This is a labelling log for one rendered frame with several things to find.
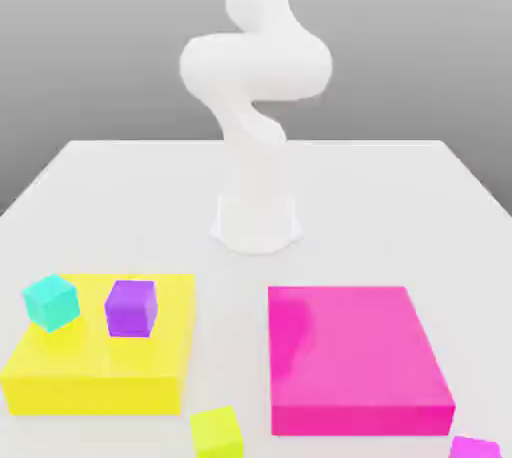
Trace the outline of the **small purple cube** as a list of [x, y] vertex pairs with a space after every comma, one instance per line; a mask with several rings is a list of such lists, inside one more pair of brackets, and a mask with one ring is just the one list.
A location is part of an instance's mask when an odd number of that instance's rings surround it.
[[104, 309], [111, 337], [149, 338], [158, 315], [155, 282], [116, 280]]

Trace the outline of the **small lime cube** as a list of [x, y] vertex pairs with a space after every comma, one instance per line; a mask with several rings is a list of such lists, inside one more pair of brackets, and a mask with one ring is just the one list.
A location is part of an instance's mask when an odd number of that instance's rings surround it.
[[240, 426], [232, 406], [190, 416], [196, 458], [244, 458]]

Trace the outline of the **large pink box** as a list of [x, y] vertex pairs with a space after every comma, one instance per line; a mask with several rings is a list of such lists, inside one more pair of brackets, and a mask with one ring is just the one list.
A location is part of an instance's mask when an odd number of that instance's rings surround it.
[[455, 401], [403, 287], [268, 289], [276, 436], [446, 436]]

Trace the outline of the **small turquoise cube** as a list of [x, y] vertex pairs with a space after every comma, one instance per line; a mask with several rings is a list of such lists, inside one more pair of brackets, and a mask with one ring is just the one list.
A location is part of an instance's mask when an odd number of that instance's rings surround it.
[[46, 276], [26, 287], [22, 294], [30, 320], [47, 333], [80, 316], [77, 289], [60, 275]]

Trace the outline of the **small magenta cube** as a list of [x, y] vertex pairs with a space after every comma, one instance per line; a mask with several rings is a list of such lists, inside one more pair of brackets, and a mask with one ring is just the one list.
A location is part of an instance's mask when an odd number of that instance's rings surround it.
[[502, 458], [498, 443], [466, 436], [455, 436], [448, 458]]

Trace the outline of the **large yellow box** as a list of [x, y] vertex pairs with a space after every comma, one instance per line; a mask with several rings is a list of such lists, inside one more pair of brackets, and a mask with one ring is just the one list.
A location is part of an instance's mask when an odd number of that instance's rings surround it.
[[108, 333], [114, 274], [67, 274], [81, 315], [47, 333], [30, 324], [0, 371], [13, 415], [177, 415], [196, 314], [191, 274], [152, 274], [158, 314], [147, 338]]

